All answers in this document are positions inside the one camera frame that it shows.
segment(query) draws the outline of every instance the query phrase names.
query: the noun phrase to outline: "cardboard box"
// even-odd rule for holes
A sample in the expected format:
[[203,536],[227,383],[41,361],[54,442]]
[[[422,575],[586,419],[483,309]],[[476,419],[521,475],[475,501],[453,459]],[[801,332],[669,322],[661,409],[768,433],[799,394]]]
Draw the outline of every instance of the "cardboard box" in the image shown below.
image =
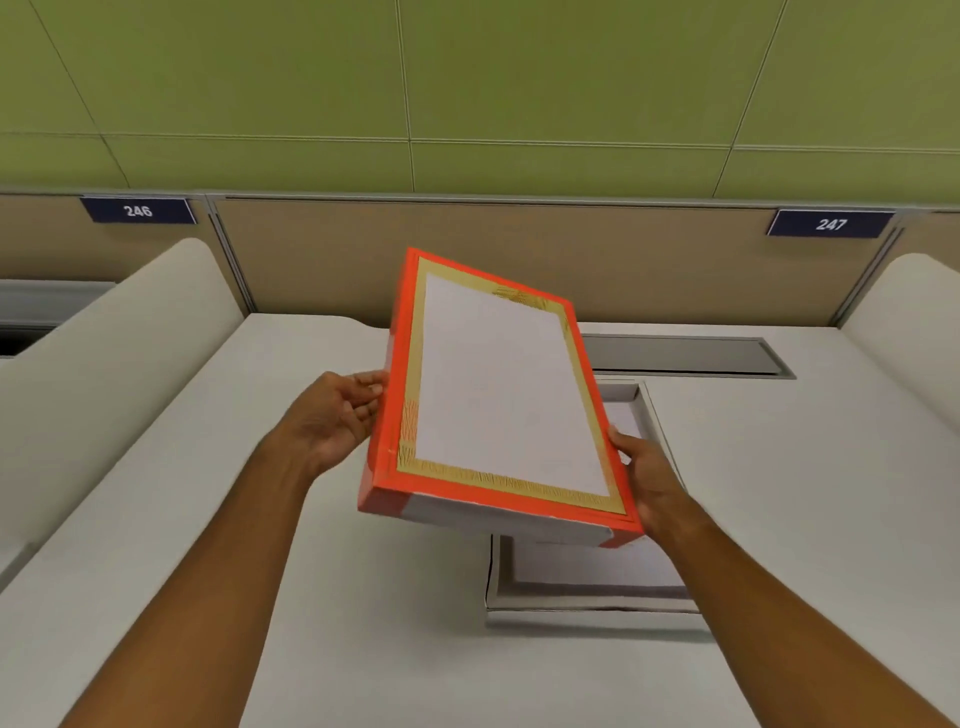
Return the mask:
[[573,308],[411,249],[361,511],[585,546],[642,534]]
[[[599,389],[617,427],[659,442],[676,470],[642,380],[601,379]],[[646,536],[615,550],[494,536],[487,622],[708,631],[680,575]]]

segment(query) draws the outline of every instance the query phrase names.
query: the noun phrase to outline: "white desk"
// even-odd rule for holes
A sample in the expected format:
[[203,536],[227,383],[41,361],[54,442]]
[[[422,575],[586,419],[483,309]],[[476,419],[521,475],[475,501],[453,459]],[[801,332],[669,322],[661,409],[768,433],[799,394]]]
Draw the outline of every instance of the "white desk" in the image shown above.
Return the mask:
[[[960,452],[945,426],[880,386],[836,331],[607,330],[768,338],[797,381],[648,380],[690,490],[960,717],[960,637],[947,622],[960,612],[960,537],[948,528],[960,496],[943,480],[960,473]],[[0,595],[0,725],[55,726],[289,401],[324,369],[382,365],[385,343],[343,319],[251,316]],[[888,416],[858,415],[865,395]],[[799,417],[785,420],[786,406]],[[818,417],[837,418],[832,434],[810,426]],[[790,447],[774,435],[784,427]],[[486,630],[488,540],[357,513],[361,461],[307,500],[245,726],[754,724],[712,643]],[[900,530],[885,530],[895,516]]]

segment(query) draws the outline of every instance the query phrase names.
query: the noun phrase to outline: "forearm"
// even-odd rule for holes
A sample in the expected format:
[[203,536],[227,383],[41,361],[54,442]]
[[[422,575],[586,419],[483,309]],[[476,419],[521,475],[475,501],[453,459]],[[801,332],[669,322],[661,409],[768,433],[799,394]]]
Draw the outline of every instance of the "forearm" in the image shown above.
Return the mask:
[[951,725],[714,523],[663,545],[764,728]]
[[265,438],[63,725],[237,725],[309,480]]

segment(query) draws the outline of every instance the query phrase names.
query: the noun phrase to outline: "green wall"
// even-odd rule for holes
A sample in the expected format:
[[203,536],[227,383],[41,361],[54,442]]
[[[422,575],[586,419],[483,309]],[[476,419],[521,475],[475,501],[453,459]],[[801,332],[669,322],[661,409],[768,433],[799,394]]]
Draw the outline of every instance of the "green wall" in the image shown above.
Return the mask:
[[0,185],[960,203],[956,0],[0,0]]

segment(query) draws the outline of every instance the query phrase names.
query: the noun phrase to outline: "number sign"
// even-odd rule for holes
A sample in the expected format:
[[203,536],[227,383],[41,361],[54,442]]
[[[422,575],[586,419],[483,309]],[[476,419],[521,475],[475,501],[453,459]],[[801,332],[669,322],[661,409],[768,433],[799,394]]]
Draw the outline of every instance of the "number sign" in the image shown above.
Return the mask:
[[879,237],[893,210],[781,209],[768,235],[790,237]]
[[82,197],[95,223],[196,225],[190,204],[182,197]]

